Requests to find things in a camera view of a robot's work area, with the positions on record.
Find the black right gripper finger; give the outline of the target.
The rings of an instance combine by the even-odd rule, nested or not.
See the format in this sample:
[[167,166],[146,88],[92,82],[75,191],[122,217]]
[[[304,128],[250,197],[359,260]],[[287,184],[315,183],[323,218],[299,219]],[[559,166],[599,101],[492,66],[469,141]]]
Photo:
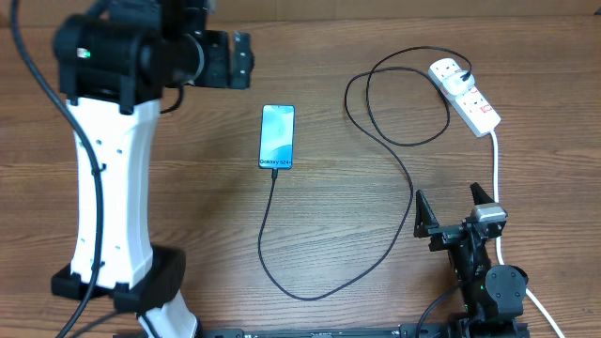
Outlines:
[[435,228],[439,226],[435,213],[430,207],[422,190],[416,192],[416,228]]
[[475,205],[484,205],[495,202],[495,200],[490,197],[477,182],[470,185],[470,191]]

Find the Samsung Galaxy smartphone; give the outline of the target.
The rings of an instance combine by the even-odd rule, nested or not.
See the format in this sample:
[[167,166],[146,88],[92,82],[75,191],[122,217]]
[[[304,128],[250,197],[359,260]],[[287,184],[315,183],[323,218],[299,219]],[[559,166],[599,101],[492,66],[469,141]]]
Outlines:
[[258,166],[262,169],[293,167],[295,107],[268,104],[263,106]]

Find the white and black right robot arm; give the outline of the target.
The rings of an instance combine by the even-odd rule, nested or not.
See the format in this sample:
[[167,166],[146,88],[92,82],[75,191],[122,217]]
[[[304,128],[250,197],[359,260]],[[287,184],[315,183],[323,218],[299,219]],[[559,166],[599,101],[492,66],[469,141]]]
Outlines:
[[[434,300],[415,325],[417,337],[528,337],[523,315],[529,277],[512,265],[492,265],[486,244],[499,238],[507,212],[482,187],[470,185],[474,208],[456,225],[441,226],[424,192],[416,192],[414,236],[429,238],[429,250],[445,251],[455,272],[457,285]],[[465,311],[452,314],[445,323],[425,325],[428,315],[442,301],[459,291]]]

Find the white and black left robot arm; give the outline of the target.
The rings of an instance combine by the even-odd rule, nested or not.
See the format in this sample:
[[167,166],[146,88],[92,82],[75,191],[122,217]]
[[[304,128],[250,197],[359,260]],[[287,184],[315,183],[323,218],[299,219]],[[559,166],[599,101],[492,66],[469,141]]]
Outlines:
[[251,37],[207,29],[204,1],[112,1],[108,11],[71,15],[54,36],[59,87],[82,133],[78,238],[51,289],[108,296],[150,337],[199,337],[180,291],[185,253],[149,238],[152,141],[165,89],[249,87]]

